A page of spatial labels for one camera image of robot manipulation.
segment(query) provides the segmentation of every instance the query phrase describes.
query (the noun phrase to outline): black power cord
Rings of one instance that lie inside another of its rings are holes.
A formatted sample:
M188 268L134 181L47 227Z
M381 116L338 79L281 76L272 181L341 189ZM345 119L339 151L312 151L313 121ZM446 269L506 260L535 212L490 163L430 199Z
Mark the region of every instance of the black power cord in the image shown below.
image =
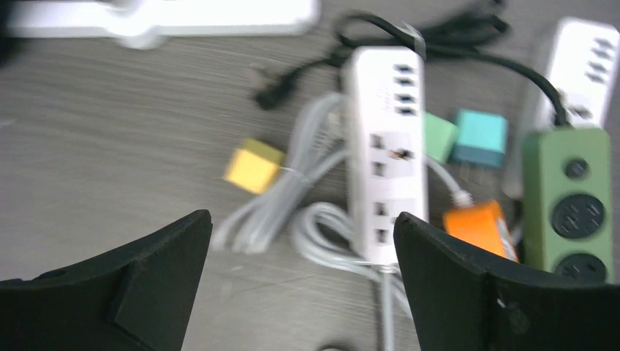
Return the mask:
M490 44L504 36L510 26L497 15L504 9L504 0L479 0L465 10L450 16L434 26L419 30L423 42L416 36L394 26L385 19L367 12L353 13L336 21L335 37L338 44L323 57L302 64L272 80L254 99L263 110L272 110L287 99L295 89L302 74L322 65L342 68L354 49L360 46L405 46L426 56L427 61L436 59L474 59L510 69L530 79L549 98L556 111L555 125L568 125L566 110L559 92L543 77L517 61L480 52L478 47ZM364 37L352 39L344 33L354 22L370 23L389 34L389 37ZM420 51L420 44L426 49Z

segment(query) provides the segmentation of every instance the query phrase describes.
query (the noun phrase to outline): white power strip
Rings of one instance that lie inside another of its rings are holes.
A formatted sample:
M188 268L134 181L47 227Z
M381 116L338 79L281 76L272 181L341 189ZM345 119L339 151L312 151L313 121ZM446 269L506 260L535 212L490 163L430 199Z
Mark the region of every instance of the white power strip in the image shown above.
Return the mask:
M407 211L428 220L423 61L408 48L359 48L344 79L353 249L394 265L396 217Z
M541 43L534 69L563 95L568 120L575 127L605 125L616 82L620 34L607 24L564 18L556 32ZM529 84L502 188L515 200L523 197L522 143L531 132L553 126L553 108L533 83Z
M9 27L18 37L112 37L149 49L171 36L300 35L319 16L320 0L25 0Z

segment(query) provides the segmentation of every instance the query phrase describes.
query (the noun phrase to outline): black plug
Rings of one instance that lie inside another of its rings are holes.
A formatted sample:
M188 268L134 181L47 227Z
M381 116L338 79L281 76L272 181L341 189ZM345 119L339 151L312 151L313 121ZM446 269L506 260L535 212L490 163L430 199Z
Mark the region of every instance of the black plug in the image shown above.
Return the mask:
M299 69L294 69L279 77L265 77L265 86L254 95L254 100L263 110L273 110L293 93L299 76Z

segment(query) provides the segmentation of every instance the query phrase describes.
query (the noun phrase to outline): gray table surface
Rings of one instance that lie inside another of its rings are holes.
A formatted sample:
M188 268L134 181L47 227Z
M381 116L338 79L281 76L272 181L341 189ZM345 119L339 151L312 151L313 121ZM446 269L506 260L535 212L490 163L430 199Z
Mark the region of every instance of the gray table surface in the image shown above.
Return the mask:
M76 263L197 208L221 221L251 197L222 180L234 147L251 136L285 148L301 105L333 87L332 70L315 70L291 103L263 112L247 98L251 63L285 66L320 54L346 10L415 25L465 0L324 2L320 25L303 37L173 39L147 52L105 39L30 42L0 73L0 279ZM529 62L540 33L566 15L620 26L620 2L512 0L504 17L513 35L492 51ZM460 61L433 64L426 76L432 113L487 110L511 125L518 117L526 82L511 72ZM612 137L620 135L619 104L616 94ZM504 200L496 177L486 171L467 187L479 200ZM341 166L307 202L345 199ZM430 201L436 220L449 199L433 177ZM286 233L263 255L210 252L183 350L308 351L334 339L376 350L375 300L364 278L300 258ZM419 350L412 322L396 322L398 349Z

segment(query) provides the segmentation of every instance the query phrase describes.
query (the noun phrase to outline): cable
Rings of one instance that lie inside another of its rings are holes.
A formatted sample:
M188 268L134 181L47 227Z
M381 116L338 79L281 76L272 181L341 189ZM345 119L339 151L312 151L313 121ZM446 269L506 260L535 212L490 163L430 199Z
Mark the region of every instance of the cable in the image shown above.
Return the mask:
M379 284L384 350L394 351L394 326L392 298L396 299L405 314L412 318L409 301L399 271L379 270L372 263L328 240L319 229L323 225L352 242L355 233L353 223L338 206L332 203L313 203L299 211L292 222L293 247L308 260L328 268L339 269L365 276Z
M347 154L342 135L333 133L329 115L339 113L344 98L330 93L306 104L295 123L287 152L287 161L278 181L228 216L211 237L214 249L224 249L238 223L232 240L234 252L264 252L281 232L292 212L329 170L344 161Z
M448 172L443 166L441 166L437 161L435 161L432 157L424 156L424 162L431 168L435 174L442 179L444 184L448 190L450 190L450 194L452 195L452 201L456 208L467 208L474 205L474 201L472 199L472 195L461 188L460 185L456 182L454 177Z
M556 111L555 124L557 126L568 125L560 94L545 77L517 61L481 53L478 50L479 46L498 40L510 30L508 23L497 17L503 9L503 0L480 0L439 24L422 28L419 32L426 45L426 52L420 54L424 54L429 61L441 58L474 59L510 69L530 79L549 98ZM390 36L351 39L344 35L344 32L354 22L370 23ZM367 12L358 12L340 18L335 25L335 37L339 43L326 57L296 67L291 71L294 74L284 74L280 79L271 81L267 88L256 95L255 99L258 104L266 110L277 107L291 95L295 81L304 71L322 64L341 68L353 50L360 46L402 45L413 51L420 47L420 40L415 36Z
M381 310L383 316L383 351L394 351L394 320L392 312L392 273L382 272Z

